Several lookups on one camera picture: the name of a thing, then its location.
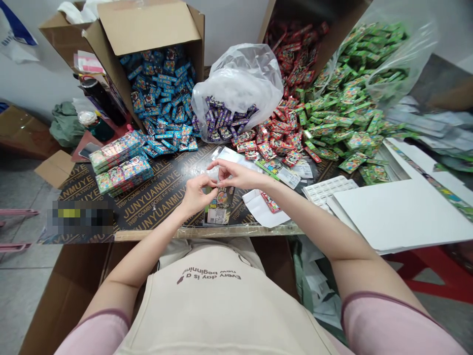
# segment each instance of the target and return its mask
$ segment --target clear plastic bag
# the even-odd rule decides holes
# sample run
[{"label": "clear plastic bag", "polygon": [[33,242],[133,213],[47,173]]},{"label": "clear plastic bag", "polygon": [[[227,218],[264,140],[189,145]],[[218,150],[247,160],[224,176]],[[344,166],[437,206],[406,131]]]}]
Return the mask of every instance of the clear plastic bag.
[{"label": "clear plastic bag", "polygon": [[[405,2],[403,5],[396,1],[378,8],[371,6],[356,26],[374,22],[386,24],[400,22],[409,35],[409,38],[367,80],[367,91],[378,106],[384,109],[395,105],[411,91],[435,49],[439,33],[435,17],[426,6],[411,2]],[[388,69],[408,70],[408,76],[401,81],[373,83],[372,80],[377,73]]]},{"label": "clear plastic bag", "polygon": [[202,139],[210,142],[205,121],[208,96],[224,102],[233,112],[246,112],[256,105],[258,111],[245,126],[247,131],[271,116],[283,93],[279,64],[267,44],[244,43],[230,47],[212,65],[208,79],[197,83],[192,92],[191,104],[199,119]]}]

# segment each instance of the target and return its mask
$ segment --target table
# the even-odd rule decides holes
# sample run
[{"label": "table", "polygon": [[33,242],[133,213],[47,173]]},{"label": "table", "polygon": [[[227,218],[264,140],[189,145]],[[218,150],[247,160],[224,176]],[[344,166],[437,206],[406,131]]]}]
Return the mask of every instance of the table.
[{"label": "table", "polygon": [[[198,146],[199,150],[195,152],[178,152],[153,159],[151,166],[154,177],[134,190],[116,198],[108,195],[102,196],[99,193],[95,174],[90,164],[76,164],[69,179],[64,184],[59,200],[107,201],[109,208],[116,212],[114,234],[43,236],[39,242],[43,244],[111,243],[119,240],[129,241],[144,238],[149,231],[156,228],[179,205],[184,197],[186,181],[206,171],[217,145],[207,144],[199,140]],[[344,175],[347,178],[355,179],[360,186],[363,184],[363,180],[357,172],[349,175],[338,169],[337,166],[337,162],[322,160],[321,163],[317,164],[320,175],[316,182]],[[256,222],[241,198],[247,192],[248,190],[236,189],[231,207],[230,225]],[[189,218],[184,225],[201,226],[202,221],[203,211]],[[219,229],[223,236],[228,236],[229,229]],[[294,226],[286,229],[280,228],[279,232],[263,227],[259,227],[258,230],[260,231],[259,234],[253,229],[253,235],[301,233]],[[181,238],[202,238],[205,234],[203,231],[189,230],[189,228],[181,229],[179,233]]]}]

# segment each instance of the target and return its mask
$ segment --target candy pile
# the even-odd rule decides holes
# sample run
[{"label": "candy pile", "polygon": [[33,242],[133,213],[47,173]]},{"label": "candy pile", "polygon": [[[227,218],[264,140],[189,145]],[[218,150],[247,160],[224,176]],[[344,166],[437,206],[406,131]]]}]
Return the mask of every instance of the candy pile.
[{"label": "candy pile", "polygon": [[137,131],[123,137],[90,154],[90,162],[96,174],[123,163],[125,160],[141,155],[140,135]]},{"label": "candy pile", "polygon": [[[337,67],[327,84],[328,90],[336,90],[342,81],[358,80],[364,84],[374,71],[379,68],[390,55],[392,55],[408,38],[402,23],[386,25],[373,23],[361,25],[352,30],[340,47],[340,56]],[[322,88],[330,74],[326,66],[318,76],[314,87]],[[382,70],[374,75],[370,84],[382,84],[401,81],[409,75],[409,68],[395,68]],[[363,95],[358,96],[358,101],[363,100]]]},{"label": "candy pile", "polygon": [[153,169],[147,159],[140,155],[97,175],[96,180],[102,195],[108,193],[111,197],[115,197],[151,177]]},{"label": "candy pile", "polygon": [[[300,28],[294,24],[273,23],[265,41],[278,56],[285,75],[285,100],[280,102],[269,119],[255,129],[241,135],[237,131],[238,137],[233,135],[231,141],[236,150],[244,152],[248,160],[257,158],[257,150],[266,161],[277,155],[283,156],[282,162],[289,167],[298,162],[303,151],[317,163],[322,161],[321,158],[338,161],[343,157],[346,161],[339,167],[348,173],[371,160],[369,166],[363,169],[364,175],[370,176],[373,183],[385,182],[384,168],[371,158],[376,155],[384,137],[404,138],[408,133],[401,131],[402,125],[383,120],[383,112],[376,109],[366,92],[365,81],[370,70],[382,64],[378,61],[392,54],[406,35],[400,24],[373,24],[361,28],[354,30],[356,35],[352,33],[343,43],[342,62],[338,64],[324,96],[314,100],[306,94],[325,86],[328,69],[325,68],[308,89],[302,86],[311,81],[304,80],[304,75],[312,75],[308,66],[315,61],[317,38],[319,34],[326,33],[326,24],[315,32],[311,25]],[[361,50],[368,46],[364,42],[370,40],[383,43],[385,47],[381,49],[376,45],[379,48],[377,54]],[[400,78],[402,76],[397,75],[390,80]],[[294,93],[297,93],[297,98],[290,96]]]},{"label": "candy pile", "polygon": [[225,103],[215,100],[212,96],[205,99],[208,111],[205,121],[208,127],[208,137],[211,142],[224,142],[230,138],[237,139],[245,129],[258,108],[253,105],[246,112],[232,112],[225,107]]},{"label": "candy pile", "polygon": [[120,58],[132,85],[133,109],[143,120],[151,157],[197,150],[200,137],[191,94],[196,72],[182,45]]},{"label": "candy pile", "polygon": [[299,22],[273,20],[266,32],[264,43],[276,55],[284,84],[283,97],[300,95],[315,77],[311,69],[317,60],[321,37],[329,30],[326,22],[315,28],[312,24],[302,27]]}]

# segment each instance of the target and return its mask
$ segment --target green cloth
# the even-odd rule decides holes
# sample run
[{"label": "green cloth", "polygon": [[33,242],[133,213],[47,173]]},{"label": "green cloth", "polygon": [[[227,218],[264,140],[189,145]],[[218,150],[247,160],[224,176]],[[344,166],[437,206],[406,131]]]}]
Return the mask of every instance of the green cloth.
[{"label": "green cloth", "polygon": [[79,145],[86,128],[79,123],[77,112],[71,102],[63,102],[54,106],[52,110],[54,121],[49,132],[66,148],[75,148]]}]

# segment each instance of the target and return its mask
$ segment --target open cardboard box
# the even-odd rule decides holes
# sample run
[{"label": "open cardboard box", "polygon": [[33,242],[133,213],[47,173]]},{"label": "open cardboard box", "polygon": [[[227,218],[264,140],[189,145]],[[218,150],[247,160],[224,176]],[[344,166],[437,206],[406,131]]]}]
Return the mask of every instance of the open cardboard box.
[{"label": "open cardboard box", "polygon": [[99,4],[98,12],[100,20],[92,23],[84,36],[107,72],[111,89],[142,129],[133,111],[132,85],[118,57],[182,44],[196,70],[197,82],[203,81],[205,16],[193,7],[181,0],[113,1]]},{"label": "open cardboard box", "polygon": [[[267,276],[298,299],[294,265],[285,237],[259,237],[255,250]],[[136,243],[65,245],[53,268],[19,355],[53,355],[78,324],[111,270]],[[135,304],[137,313],[142,298]]]},{"label": "open cardboard box", "polygon": [[48,126],[15,106],[0,113],[0,146],[33,159],[47,159],[61,149]]},{"label": "open cardboard box", "polygon": [[[81,11],[84,3],[74,2],[74,6]],[[90,23],[72,25],[66,20],[64,13],[56,11],[50,19],[39,26],[39,30],[69,67],[75,71],[74,54],[78,50],[92,52],[89,43],[82,37],[82,31],[89,26]]]},{"label": "open cardboard box", "polygon": [[329,32],[322,38],[317,62],[313,67],[317,76],[371,2],[372,0],[269,0],[258,42],[263,43],[271,19],[297,20],[303,24],[315,25],[326,21]]}]

